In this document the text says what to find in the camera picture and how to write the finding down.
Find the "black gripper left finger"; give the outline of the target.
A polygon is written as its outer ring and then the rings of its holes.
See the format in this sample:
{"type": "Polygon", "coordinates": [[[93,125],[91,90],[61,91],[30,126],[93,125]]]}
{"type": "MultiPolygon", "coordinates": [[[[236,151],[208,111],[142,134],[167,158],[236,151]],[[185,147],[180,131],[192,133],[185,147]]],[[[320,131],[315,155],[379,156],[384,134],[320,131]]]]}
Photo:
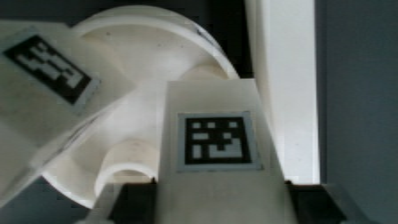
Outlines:
{"type": "Polygon", "coordinates": [[[155,224],[157,181],[121,187],[109,220],[114,224],[155,224]]]}

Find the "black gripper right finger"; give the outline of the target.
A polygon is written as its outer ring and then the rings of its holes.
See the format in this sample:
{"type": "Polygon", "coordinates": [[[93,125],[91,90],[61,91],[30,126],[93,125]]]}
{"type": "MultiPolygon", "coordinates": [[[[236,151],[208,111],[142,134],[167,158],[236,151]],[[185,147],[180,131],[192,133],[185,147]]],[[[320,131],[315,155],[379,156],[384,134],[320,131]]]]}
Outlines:
{"type": "Polygon", "coordinates": [[[284,182],[299,224],[343,224],[347,215],[338,207],[331,194],[322,185],[297,185],[284,182]]]}

